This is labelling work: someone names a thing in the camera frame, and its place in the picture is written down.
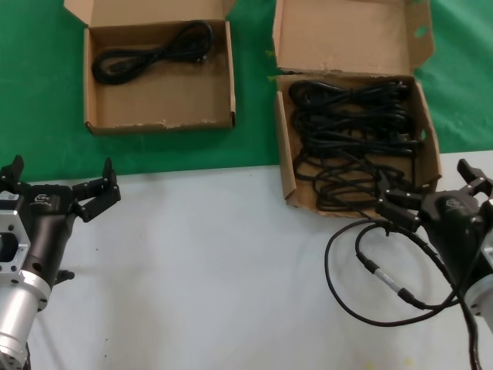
loose black cable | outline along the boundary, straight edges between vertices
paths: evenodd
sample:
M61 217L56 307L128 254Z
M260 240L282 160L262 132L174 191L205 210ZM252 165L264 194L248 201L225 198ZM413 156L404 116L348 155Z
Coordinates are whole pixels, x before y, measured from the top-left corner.
M92 74L100 83L120 85L135 79L159 60L200 62L212 48L213 41L213 30L209 24L192 21L169 44L159 48L111 49L102 52L92 64Z
M31 370L31 352L29 351L29 345L25 343L25 350L28 352L28 355L25 359L25 364L22 366L22 370Z
M430 309L430 312L417 316L415 318L409 318L405 320L400 320L400 321L390 321L390 322L382 322L382 321L375 321L371 320L369 318L365 318L364 316L361 316L360 314L356 313L355 311L351 310L345 303L342 301L342 299L339 297L339 294L335 290L334 284L332 283L332 280L330 278L330 271L329 271L329 253L330 249L332 247L332 244L334 241L344 232L350 230L353 227L363 225L363 224L372 224L369 227L366 227L363 229L357 236L357 243L356 243L356 249L357 249L357 256L359 255L360 261L361 261L361 251L359 247L359 243L361 241L361 238L365 233L367 233L369 230L373 230L374 228L382 227L386 230L387 234L389 233L398 233L398 234L403 234L404 236L408 237L411 241L413 241L417 246L419 246L420 249L423 250L423 252L426 253L427 256L429 256L432 261L435 263L435 265L440 269L442 274L445 276L447 279L448 283L452 287L452 292L447 296L447 298L441 303L441 304L436 304L436 305L425 305L425 307L421 309ZM327 284L329 286L330 291L332 292L332 295L336 299L337 303L351 316L356 318L359 321L365 322L369 325L373 326L378 326L382 328L393 328L397 326L404 326L404 325L410 325L414 324L419 321L424 321L429 318L432 318L436 315L438 315L440 312L442 312L445 308L449 308L452 305L454 305L454 297L457 297L457 301L460 304L464 318L466 321L466 325L468 326L468 333L469 333L469 362L471 363L471 369L472 370L481 370L481 364L479 361L479 356L478 356L478 326L476 325L476 321L472 313L468 310L467 305L465 304L464 297L459 293L461 288L464 286L466 281L469 279L471 276L472 271L475 268L476 262L481 255L481 248L478 248L478 251L476 252L474 258L471 260L471 264L469 265L468 269L464 273L464 276L460 280L460 282L455 285L452 283L451 278L448 274L448 272L445 270L444 265L441 263L440 259L436 256L436 254L433 252L432 249L429 248L428 244L422 240L417 234L411 233L410 231L404 229L403 227L399 227L398 225L392 224L388 220L377 220L374 218L367 218L366 220L359 220L357 222L354 222L352 224L347 225L346 227L343 227L340 229L337 233L335 233L332 238L329 240L327 243L327 247L325 249L324 253L324 269L325 269L325 277L327 279ZM364 261L365 267L369 271L374 271L378 269L378 266L371 260L365 260Z

cardboard box lid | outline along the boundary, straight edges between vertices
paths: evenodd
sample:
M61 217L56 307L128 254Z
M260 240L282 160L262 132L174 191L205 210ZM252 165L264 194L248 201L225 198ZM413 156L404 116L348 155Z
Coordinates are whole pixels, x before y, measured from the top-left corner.
M277 0L273 42L284 71L409 74L434 52L429 0Z
M225 19L235 0L64 0L89 27Z

coiled black cable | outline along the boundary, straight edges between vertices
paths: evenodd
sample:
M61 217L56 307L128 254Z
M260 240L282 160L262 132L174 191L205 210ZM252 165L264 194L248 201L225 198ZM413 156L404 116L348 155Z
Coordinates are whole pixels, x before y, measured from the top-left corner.
M402 81L394 80L359 89L319 81L290 86L290 98L297 106L291 122L302 143L293 161L294 175L312 183L319 210L361 213L374 208L378 171L393 187L419 192L414 158L421 142L414 139L413 119L403 107L408 93ZM401 169L375 163L371 158L376 155L409 158L411 181Z
M452 287L452 292L447 296L447 298L441 303L441 304L425 304L418 299L416 299L411 293L409 293L407 290L404 290L404 294L401 294L401 291L399 291L399 297L401 297L404 301L406 301L408 304L412 304L416 308L420 308L421 310L430 310L428 313L423 314L421 316L417 316L415 318L409 318L406 320L400 320L400 321L391 321L391 322L382 322L382 321L375 321L371 320L369 318L365 318L364 316L361 316L360 314L354 312L351 310L339 297L339 294L335 290L334 284L330 278L330 270L329 270L329 253L330 249L332 248L332 245L334 241L344 232L350 230L353 227L357 227L363 224L371 224L368 227L365 227L358 235L355 243L355 249L356 249L356 255L358 259L364 264L364 266L372 273L379 267L371 260L368 260L364 254L361 253L360 250L360 242L361 238L370 230L373 230L375 228L384 228L386 231L386 234L388 236L389 233L398 233L398 234L403 234L404 236L408 237L411 241L413 241L423 252L426 253L427 256L433 261L433 263L437 266L437 268L441 271L441 273L445 276L447 279L448 283ZM362 321L366 324L373 325L373 326L378 326L382 328L393 328L397 326L404 326L404 325L410 325L417 323L419 321L424 321L429 318L432 318L435 315L438 315L440 312L442 312L445 308L449 308L457 303L460 304L462 312L464 314L464 319L466 321L466 325L468 326L468 333L469 333L469 362L471 364L471 369L472 370L481 370L481 364L479 361L479 356L478 356L478 326L476 324L475 318L472 315L472 313L469 311L468 306L465 304L464 297L459 293L461 290L462 286L465 284L465 282L470 278L472 271L474 270L474 267L476 265L476 262L478 261L479 256L481 255L481 248L478 248L476 251L475 256L471 260L471 264L464 273L463 278L460 280L460 282L457 285L454 285L451 281L451 278L448 274L448 272L445 269L445 266L441 262L441 260L438 258L435 252L433 252L432 249L428 246L428 244L422 240L417 234L411 233L410 231L404 229L403 227L399 227L398 225L394 225L388 220L377 220L374 218L370 218L367 216L366 220L359 220L357 222L354 222L352 224L347 225L346 227L343 227L340 229L337 233L335 233L332 238L329 240L327 243L327 247L325 249L324 253L324 268L325 268L325 278L327 279L327 284L329 286L330 291L332 292L332 295L336 299L337 303L351 316L356 318L359 321Z
M200 62L213 46L213 30L204 21L192 21L167 45L148 50L111 49L102 52L92 64L96 81L120 85L135 79L159 60ZM109 64L110 59L117 60Z

silver metal cylinder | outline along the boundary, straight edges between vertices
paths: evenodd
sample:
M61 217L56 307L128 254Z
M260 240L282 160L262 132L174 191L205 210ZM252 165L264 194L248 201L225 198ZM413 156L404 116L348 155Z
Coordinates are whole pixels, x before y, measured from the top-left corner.
M374 272L374 275L380 280L382 280L390 289L392 289L396 293L399 293L401 287L395 284L395 282L387 274L385 274L380 268Z
M493 274L483 277L470 287L464 300L472 314L482 316L493 332Z
M32 323L50 293L45 281L27 271L0 280L0 369L22 370Z
M481 304L481 316L488 324L491 332L493 332L493 292L488 294Z

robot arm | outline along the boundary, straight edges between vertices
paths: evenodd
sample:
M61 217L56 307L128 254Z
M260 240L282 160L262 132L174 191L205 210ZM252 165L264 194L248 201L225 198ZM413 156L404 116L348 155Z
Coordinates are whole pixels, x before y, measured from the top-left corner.
M377 213L412 232L423 226L468 309L493 331L493 181L465 160L458 172L465 187L424 196L390 189L380 174ZM488 200L479 205L477 193Z
M110 159L102 177L74 187L20 181L16 156L0 169L0 369L30 368L27 339L53 285L74 278L60 271L77 217L89 222L121 197Z

